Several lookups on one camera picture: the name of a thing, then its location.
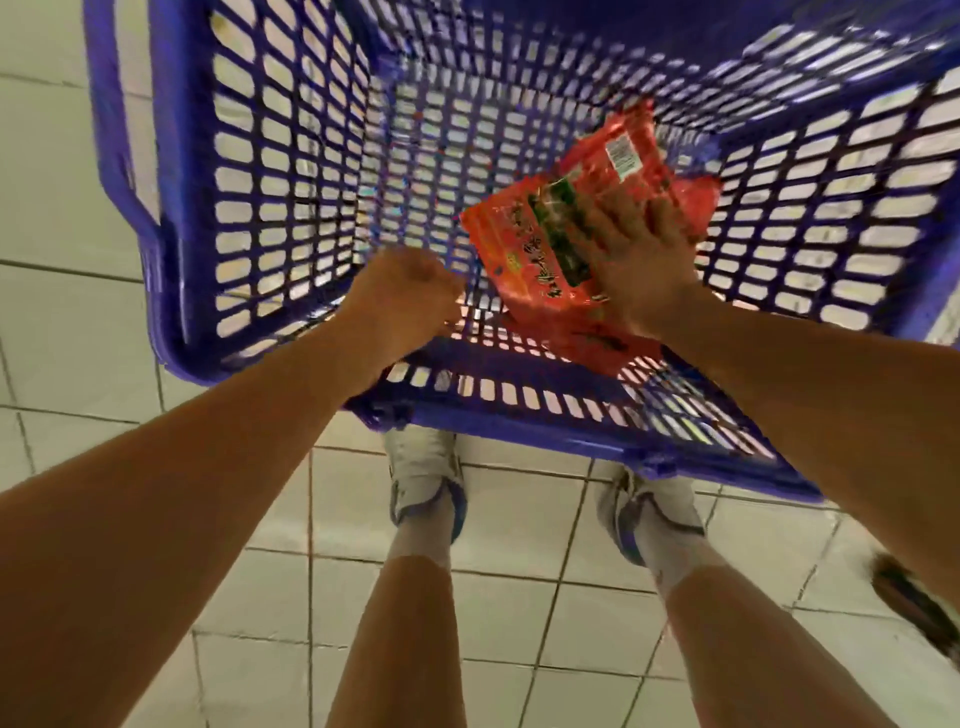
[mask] basket handle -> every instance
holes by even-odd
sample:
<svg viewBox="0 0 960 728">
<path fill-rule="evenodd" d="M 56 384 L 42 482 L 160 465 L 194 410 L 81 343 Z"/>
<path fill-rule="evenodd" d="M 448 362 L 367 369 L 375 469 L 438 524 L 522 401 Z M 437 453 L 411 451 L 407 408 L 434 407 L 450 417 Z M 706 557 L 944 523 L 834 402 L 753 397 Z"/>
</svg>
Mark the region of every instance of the basket handle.
<svg viewBox="0 0 960 728">
<path fill-rule="evenodd" d="M 159 225 L 136 196 L 127 113 L 120 86 L 115 0 L 84 0 L 86 63 L 100 184 L 141 243 L 156 245 Z"/>
</svg>

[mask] barcode label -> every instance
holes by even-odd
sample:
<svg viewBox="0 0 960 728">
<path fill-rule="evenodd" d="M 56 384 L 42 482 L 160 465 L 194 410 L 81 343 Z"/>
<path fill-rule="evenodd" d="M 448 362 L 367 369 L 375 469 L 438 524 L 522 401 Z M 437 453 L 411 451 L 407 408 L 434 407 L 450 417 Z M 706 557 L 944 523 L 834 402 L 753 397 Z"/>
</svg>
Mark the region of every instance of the barcode label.
<svg viewBox="0 0 960 728">
<path fill-rule="evenodd" d="M 607 156 L 621 182 L 634 172 L 643 169 L 643 162 L 640 161 L 640 156 L 636 153 L 634 142 L 630 140 L 629 134 L 623 133 L 613 141 L 607 142 Z"/>
</svg>

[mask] tile floor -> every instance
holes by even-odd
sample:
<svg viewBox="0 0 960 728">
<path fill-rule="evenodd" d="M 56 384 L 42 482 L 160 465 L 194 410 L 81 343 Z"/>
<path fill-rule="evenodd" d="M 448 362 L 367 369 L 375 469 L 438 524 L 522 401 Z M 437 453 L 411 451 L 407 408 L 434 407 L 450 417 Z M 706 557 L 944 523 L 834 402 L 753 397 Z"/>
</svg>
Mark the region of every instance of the tile floor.
<svg viewBox="0 0 960 728">
<path fill-rule="evenodd" d="M 138 188 L 155 206 L 146 3 L 118 6 Z M 200 391 L 151 353 L 136 240 L 96 179 L 83 69 L 78 12 L 0 11 L 0 488 Z M 609 466 L 476 438 L 461 450 L 473 497 L 453 578 L 471 728 L 695 726 L 649 574 L 592 516 Z M 129 728 L 320 728 L 390 542 L 387 487 L 378 438 L 339 415 Z M 956 725 L 960 677 L 874 598 L 875 545 L 856 522 L 697 490 L 717 547 L 894 719 Z"/>
</svg>

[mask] hand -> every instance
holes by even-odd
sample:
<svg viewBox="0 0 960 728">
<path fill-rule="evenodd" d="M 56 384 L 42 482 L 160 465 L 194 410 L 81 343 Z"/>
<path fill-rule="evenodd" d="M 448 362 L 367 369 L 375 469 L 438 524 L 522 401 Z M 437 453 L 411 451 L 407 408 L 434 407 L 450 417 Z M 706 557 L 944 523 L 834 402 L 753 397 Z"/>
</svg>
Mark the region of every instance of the hand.
<svg viewBox="0 0 960 728">
<path fill-rule="evenodd" d="M 382 369 L 451 331 L 461 318 L 464 280 L 416 248 L 383 248 L 357 274 L 337 318 L 377 343 Z"/>
<path fill-rule="evenodd" d="M 590 235 L 569 231 L 571 242 L 630 332 L 662 340 L 685 300 L 707 290 L 693 267 L 696 245 L 682 214 L 665 198 L 637 203 L 622 187 L 577 204 Z"/>
</svg>

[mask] leg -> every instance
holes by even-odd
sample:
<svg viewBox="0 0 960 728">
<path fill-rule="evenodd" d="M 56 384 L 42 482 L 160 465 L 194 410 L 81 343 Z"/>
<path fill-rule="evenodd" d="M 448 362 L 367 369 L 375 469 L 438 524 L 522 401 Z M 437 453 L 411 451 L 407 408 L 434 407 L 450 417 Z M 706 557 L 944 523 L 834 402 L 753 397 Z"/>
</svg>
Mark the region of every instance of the leg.
<svg viewBox="0 0 960 728">
<path fill-rule="evenodd" d="M 396 536 L 326 725 L 466 727 L 449 569 L 467 502 L 453 436 L 410 425 L 385 443 Z"/>
<path fill-rule="evenodd" d="M 681 479 L 624 476 L 598 510 L 650 566 L 704 728 L 894 728 L 816 640 L 713 550 Z"/>
</svg>

